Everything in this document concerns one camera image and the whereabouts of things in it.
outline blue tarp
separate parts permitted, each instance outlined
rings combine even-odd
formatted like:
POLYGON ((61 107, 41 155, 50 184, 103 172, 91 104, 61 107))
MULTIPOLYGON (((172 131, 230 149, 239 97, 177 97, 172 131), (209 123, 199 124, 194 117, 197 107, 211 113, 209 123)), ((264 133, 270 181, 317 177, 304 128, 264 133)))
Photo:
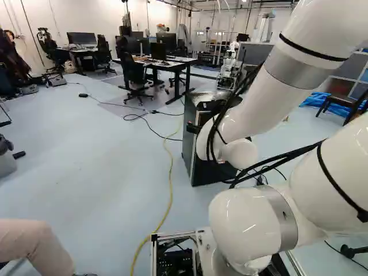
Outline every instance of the blue tarp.
MULTIPOLYGON (((324 93, 324 92, 313 92, 312 95, 310 95, 307 99, 305 99, 304 102, 300 104, 299 107, 303 106, 315 106, 317 108, 320 108, 327 96, 330 96, 330 93, 324 93)), ((363 108, 363 105, 365 104, 367 100, 364 100, 363 103, 360 105, 359 109, 363 108)), ((350 108, 346 108, 344 106, 338 105, 338 104, 331 104, 328 108, 328 111, 335 113, 342 117, 347 117, 347 115, 350 112, 350 108)))

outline office chair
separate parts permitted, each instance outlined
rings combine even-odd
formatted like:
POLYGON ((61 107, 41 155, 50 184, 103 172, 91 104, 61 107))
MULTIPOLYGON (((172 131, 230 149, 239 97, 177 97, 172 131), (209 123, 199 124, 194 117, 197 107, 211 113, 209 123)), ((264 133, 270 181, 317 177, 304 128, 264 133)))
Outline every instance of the office chair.
POLYGON ((98 51, 94 54, 94 60, 97 64, 97 66, 95 66, 96 70, 103 69, 102 72, 105 74, 110 72, 117 75, 116 70, 110 68, 110 61, 112 60, 111 50, 109 48, 109 43, 102 34, 97 35, 97 49, 98 51))
POLYGON ((118 52, 118 57, 121 60, 121 67, 124 74, 124 86, 119 86, 119 88, 129 90, 128 98, 124 100, 124 103, 130 101, 131 99, 137 98, 139 100, 139 105, 143 105, 142 97, 154 99, 153 95, 147 95, 143 90, 148 89, 144 85, 148 82, 145 79, 146 68, 142 64, 135 63, 132 55, 126 50, 121 50, 118 52), (136 85, 137 88, 133 89, 130 87, 129 82, 136 85))
POLYGON ((56 49, 58 47, 55 40, 52 39, 51 34, 47 31, 47 28, 38 28, 39 32, 37 33, 37 39, 41 45, 42 50, 46 53, 46 58, 52 60, 55 63, 55 66, 47 69, 46 71, 54 70, 54 71, 62 71, 62 64, 66 60, 62 60, 58 58, 56 53, 56 49))
MULTIPOLYGON (((181 56, 183 58, 188 57, 188 48, 185 47, 184 40, 178 39, 178 46, 173 52, 174 56, 181 56)), ((170 87, 174 86, 175 79, 169 78, 168 81, 170 82, 170 87)), ((185 78, 179 78, 179 81, 185 85, 186 79, 185 78)))
MULTIPOLYGON (((344 122, 344 125, 346 125, 358 113, 360 105, 367 97, 368 97, 368 89, 358 99, 353 99, 342 95, 330 95, 321 105, 321 108, 318 110, 316 117, 318 117, 321 112, 325 113, 326 110, 329 108, 330 104, 336 103, 338 105, 350 108, 350 112, 344 122)), ((365 103, 363 109, 361 110, 362 113, 364 113, 367 109, 368 109, 368 101, 365 103)))
POLYGON ((2 270, 8 263, 0 263, 0 270, 2 270))

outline light blue floor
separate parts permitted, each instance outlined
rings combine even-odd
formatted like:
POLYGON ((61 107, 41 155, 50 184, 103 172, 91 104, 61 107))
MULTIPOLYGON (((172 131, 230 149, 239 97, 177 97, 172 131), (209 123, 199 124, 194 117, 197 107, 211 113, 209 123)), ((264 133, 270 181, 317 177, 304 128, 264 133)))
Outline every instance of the light blue floor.
MULTIPOLYGON (((126 93, 88 77, 66 78, 83 83, 100 101, 123 98, 126 93)), ((213 81, 205 81, 198 89, 213 87, 213 81)), ((78 271, 129 275, 136 247, 155 229, 166 209, 170 159, 163 140, 150 132, 144 121, 126 122, 93 99, 79 98, 81 92, 82 86, 70 84, 6 102, 14 122, 1 133, 14 143, 16 151, 25 150, 27 156, 17 161, 15 173, 0 180, 0 217, 49 222, 78 271)), ((160 111, 178 114, 183 106, 177 101, 160 111)), ((314 143, 340 129, 342 118, 333 114, 315 118, 316 112, 297 108, 288 122, 255 137, 260 157, 314 143)), ((150 114, 147 120, 162 135, 173 133, 182 124, 181 116, 150 114)), ((182 128, 175 138, 181 136, 182 128)), ((227 185, 192 188, 181 158, 181 143, 170 141, 168 145, 174 156, 174 203, 162 232, 207 226, 208 205, 227 185)), ((288 176, 294 165, 280 169, 288 176)), ((269 182, 282 180, 274 172, 267 177, 269 182)), ((368 240, 364 241, 352 246, 366 246, 368 240)), ((342 243, 332 242, 335 246, 342 243)), ((324 244, 295 252, 308 275, 365 274, 324 244)), ((146 246, 135 275, 149 274, 149 259, 146 246)), ((38 274, 25 263, 13 275, 38 274)))

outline person's leg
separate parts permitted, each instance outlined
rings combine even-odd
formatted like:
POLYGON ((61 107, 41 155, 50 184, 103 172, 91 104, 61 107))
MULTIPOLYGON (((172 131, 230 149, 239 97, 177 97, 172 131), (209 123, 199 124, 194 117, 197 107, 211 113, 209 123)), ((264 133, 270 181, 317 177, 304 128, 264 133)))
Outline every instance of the person's leg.
POLYGON ((68 252, 42 221, 0 219, 0 263, 28 258, 42 276, 72 276, 68 252))

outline black desk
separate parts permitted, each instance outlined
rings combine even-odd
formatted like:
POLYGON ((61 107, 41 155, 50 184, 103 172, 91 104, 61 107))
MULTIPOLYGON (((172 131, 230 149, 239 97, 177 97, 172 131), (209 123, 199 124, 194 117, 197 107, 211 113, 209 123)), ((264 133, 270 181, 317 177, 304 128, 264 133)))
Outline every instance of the black desk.
MULTIPOLYGON (((120 59, 113 59, 113 62, 121 64, 120 59)), ((154 75, 154 84, 158 85, 160 84, 158 81, 158 70, 160 71, 167 71, 167 72, 173 72, 175 73, 175 77, 174 77, 174 83, 175 83, 175 87, 174 87, 174 97, 170 100, 168 100, 166 102, 166 105, 171 104, 172 102, 175 102, 176 100, 180 99, 185 93, 187 93, 187 91, 189 91, 189 87, 186 86, 186 91, 182 94, 180 94, 179 92, 179 78, 180 78, 180 73, 181 71, 183 71, 186 68, 186 64, 182 63, 182 62, 170 62, 170 65, 164 65, 158 62, 155 63, 146 63, 142 60, 135 60, 136 63, 140 63, 145 65, 147 68, 151 68, 152 69, 152 73, 154 75)))
POLYGON ((57 51, 67 51, 69 52, 69 54, 71 54, 74 58, 74 63, 76 66, 76 69, 78 70, 78 74, 79 75, 83 75, 86 76, 85 73, 83 73, 83 67, 82 65, 79 63, 78 58, 82 59, 85 56, 94 56, 95 52, 98 51, 97 48, 86 48, 86 49, 64 49, 64 48, 57 48, 57 51))
POLYGON ((186 64, 186 80, 185 80, 185 93, 192 92, 195 88, 190 88, 190 66, 198 59, 192 57, 180 57, 180 56, 166 56, 166 60, 170 62, 181 62, 186 64))

